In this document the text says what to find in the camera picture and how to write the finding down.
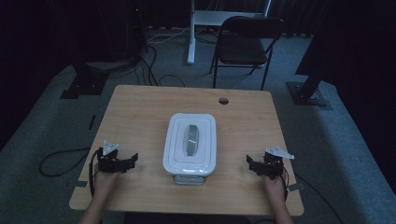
black folding chair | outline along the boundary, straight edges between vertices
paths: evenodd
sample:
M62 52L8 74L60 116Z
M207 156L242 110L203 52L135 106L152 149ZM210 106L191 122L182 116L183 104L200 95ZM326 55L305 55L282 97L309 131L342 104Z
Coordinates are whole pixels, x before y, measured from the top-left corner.
M209 73L215 68L213 88L216 88L218 67L252 67L253 71L265 66L261 90L273 53L273 45L282 35L283 21L275 18L250 18L235 16L227 19L219 29L218 42Z

container lid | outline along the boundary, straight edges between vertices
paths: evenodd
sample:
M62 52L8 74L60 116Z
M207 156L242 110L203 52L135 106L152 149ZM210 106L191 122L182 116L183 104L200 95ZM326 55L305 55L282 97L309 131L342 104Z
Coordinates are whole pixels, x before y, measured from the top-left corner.
M163 167L172 175L207 176L216 168L215 118L177 113L170 119Z

wooden table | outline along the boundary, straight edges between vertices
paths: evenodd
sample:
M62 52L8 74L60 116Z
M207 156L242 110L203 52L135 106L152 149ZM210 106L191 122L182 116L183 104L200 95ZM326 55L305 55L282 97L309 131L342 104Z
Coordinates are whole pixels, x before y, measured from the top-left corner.
M229 103L220 104L221 97ZM163 168L166 132L176 113L207 113L216 119L217 167L202 186L177 185ZM120 145L119 159L139 153L136 167L120 176L110 197L106 209L114 211L270 215L262 179L249 171L246 156L257 161L267 147L287 150L268 91L118 86L79 181L88 182L92 153L104 140ZM284 163L294 184L290 160ZM85 209L90 201L89 185L75 187L70 207ZM298 190L289 194L287 206L292 216L304 212Z

chair backrest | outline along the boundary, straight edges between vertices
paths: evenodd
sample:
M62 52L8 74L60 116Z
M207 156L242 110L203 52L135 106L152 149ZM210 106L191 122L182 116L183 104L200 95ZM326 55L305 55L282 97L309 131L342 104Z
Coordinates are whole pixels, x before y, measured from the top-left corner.
M230 31L249 38L272 38L282 35L283 21L277 18L250 18L234 16L224 21L220 32Z

black metal base plate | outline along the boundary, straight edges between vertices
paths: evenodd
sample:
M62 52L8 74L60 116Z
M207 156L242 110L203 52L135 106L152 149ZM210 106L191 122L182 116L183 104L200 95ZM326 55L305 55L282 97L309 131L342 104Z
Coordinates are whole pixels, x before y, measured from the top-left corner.
M332 110L329 101L325 100L317 89L312 96L306 100L301 98L298 94L300 88L304 85L303 82L286 82L291 98L296 105L317 105L321 110Z
M94 74L95 78L87 87L80 87L78 85L78 77L75 77L69 90L64 91L61 99L77 99L80 95L101 95L102 90L106 85L108 73Z

